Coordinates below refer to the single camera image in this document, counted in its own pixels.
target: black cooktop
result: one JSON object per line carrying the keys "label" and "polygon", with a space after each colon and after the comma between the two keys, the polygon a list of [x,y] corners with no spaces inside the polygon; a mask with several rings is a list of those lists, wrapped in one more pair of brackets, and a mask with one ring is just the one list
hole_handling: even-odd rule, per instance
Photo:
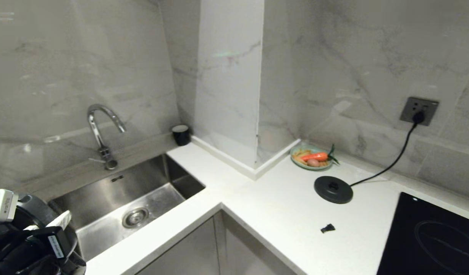
{"label": "black cooktop", "polygon": [[469,275],[469,219],[401,193],[377,275]]}

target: plate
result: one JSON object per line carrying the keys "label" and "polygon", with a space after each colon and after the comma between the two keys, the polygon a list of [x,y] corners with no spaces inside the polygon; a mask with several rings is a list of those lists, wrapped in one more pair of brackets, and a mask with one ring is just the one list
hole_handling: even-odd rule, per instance
{"label": "plate", "polygon": [[326,152],[325,150],[321,150],[320,148],[317,148],[316,146],[312,146],[311,144],[300,144],[298,146],[294,146],[292,149],[291,149],[291,160],[293,163],[295,163],[298,167],[301,167],[301,168],[304,168],[304,169],[307,169],[307,170],[313,170],[313,171],[321,171],[321,170],[326,170],[326,169],[329,169],[329,167],[331,167],[331,165],[333,165],[333,160],[329,160],[329,164],[325,167],[309,167],[307,165],[304,165],[300,162],[298,162],[297,160],[294,160],[294,158],[292,157],[292,155],[294,155],[295,152],[297,151],[304,151],[304,150],[311,150],[311,153],[312,154],[315,154],[315,153],[319,153],[319,152]]}

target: faucet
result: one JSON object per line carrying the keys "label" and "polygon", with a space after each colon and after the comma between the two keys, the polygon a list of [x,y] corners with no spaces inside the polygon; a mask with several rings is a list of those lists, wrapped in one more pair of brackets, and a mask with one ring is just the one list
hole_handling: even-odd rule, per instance
{"label": "faucet", "polygon": [[117,167],[117,160],[114,160],[114,158],[112,158],[109,148],[105,146],[104,141],[102,140],[102,136],[100,136],[99,129],[97,128],[97,124],[95,123],[95,117],[94,117],[95,111],[102,111],[106,115],[108,115],[110,119],[112,120],[112,122],[116,124],[116,127],[119,129],[120,133],[126,132],[126,127],[124,123],[119,119],[119,117],[117,117],[116,113],[114,113],[110,108],[107,108],[106,106],[102,104],[93,104],[90,107],[88,107],[88,110],[87,110],[88,124],[90,124],[90,128],[92,129],[95,140],[99,144],[99,153],[102,159],[104,160],[105,169],[113,170]]}

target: chrome faucet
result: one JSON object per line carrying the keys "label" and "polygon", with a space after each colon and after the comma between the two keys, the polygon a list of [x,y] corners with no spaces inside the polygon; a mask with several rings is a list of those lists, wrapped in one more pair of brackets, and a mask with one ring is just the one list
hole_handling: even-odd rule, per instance
{"label": "chrome faucet", "polygon": [[121,133],[126,132],[126,127],[124,123],[119,119],[119,117],[117,117],[116,113],[114,113],[110,108],[107,108],[106,106],[102,104],[93,104],[90,107],[88,107],[88,110],[87,110],[88,124],[90,124],[90,128],[92,129],[95,140],[99,144],[100,156],[104,160],[105,168],[107,170],[113,170],[117,167],[117,160],[114,160],[114,158],[112,158],[109,148],[105,146],[104,141],[102,140],[102,136],[100,136],[99,129],[97,128],[97,124],[95,123],[95,117],[94,117],[95,111],[102,111],[106,115],[108,115],[110,119],[112,120],[112,122],[116,124],[117,128],[119,129],[119,132]]}

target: white baseboard trim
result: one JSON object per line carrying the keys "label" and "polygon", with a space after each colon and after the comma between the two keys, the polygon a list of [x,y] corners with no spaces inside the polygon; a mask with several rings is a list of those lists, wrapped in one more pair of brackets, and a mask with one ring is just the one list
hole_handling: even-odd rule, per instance
{"label": "white baseboard trim", "polygon": [[267,171],[269,171],[272,167],[277,165],[286,155],[287,153],[291,150],[292,147],[296,146],[299,142],[301,142],[300,139],[296,139],[294,142],[289,144],[286,148],[283,148],[278,152],[275,156],[270,158],[266,163],[262,164],[259,168],[253,169],[252,167],[249,167],[248,165],[240,162],[239,160],[236,160],[235,158],[231,157],[230,155],[222,152],[218,148],[215,148],[214,146],[210,145],[209,143],[203,141],[202,139],[192,136],[192,142],[209,152],[211,155],[216,157],[217,159],[221,160],[222,162],[228,164],[230,167],[233,167],[236,169],[236,171],[240,172],[241,174],[247,176],[248,178],[256,181],[259,179],[263,174],[265,174]]}

